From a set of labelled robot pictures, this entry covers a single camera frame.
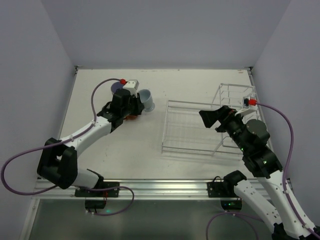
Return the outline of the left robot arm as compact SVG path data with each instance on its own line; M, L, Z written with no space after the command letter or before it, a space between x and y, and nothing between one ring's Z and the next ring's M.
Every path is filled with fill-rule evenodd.
M138 116L145 109L150 95L140 90L131 94L127 89L117 90L91 123L60 140L50 138L42 151L37 173L61 189L70 186L97 189L103 177L78 166L79 156L100 138L116 130L128 116Z

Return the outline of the orange ceramic mug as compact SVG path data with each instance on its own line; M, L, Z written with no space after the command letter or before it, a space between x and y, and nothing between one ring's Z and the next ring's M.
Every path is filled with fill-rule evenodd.
M134 121L134 120L136 120L138 117L139 117L138 115L128 115L128 116L126 116L124 119L125 119L126 121Z

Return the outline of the lavender plastic cup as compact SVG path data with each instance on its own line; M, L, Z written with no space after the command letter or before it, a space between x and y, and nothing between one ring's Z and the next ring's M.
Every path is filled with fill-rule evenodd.
M119 89L122 89L124 87L124 85L125 84L120 82L120 81L114 82L110 87L111 93L112 94L116 93L116 91L119 90Z

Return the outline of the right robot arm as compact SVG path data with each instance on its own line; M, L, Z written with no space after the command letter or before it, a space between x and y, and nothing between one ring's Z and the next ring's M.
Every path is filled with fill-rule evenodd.
M234 171L223 178L227 193L244 200L271 231L274 240L318 240L320 228L299 205L285 177L276 154L267 146L270 134L266 124L258 119L243 122L253 104L240 111L223 105L217 110L201 110L204 126L211 128L216 122L218 133L228 133L242 151L246 168L258 180L270 197L267 200L252 186L244 174Z

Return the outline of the grey mug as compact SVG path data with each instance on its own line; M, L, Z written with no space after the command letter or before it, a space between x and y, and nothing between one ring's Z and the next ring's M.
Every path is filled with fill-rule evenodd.
M139 92L139 98L144 106L145 112L152 112L155 109L155 103L153 102L151 91L148 89L142 89Z

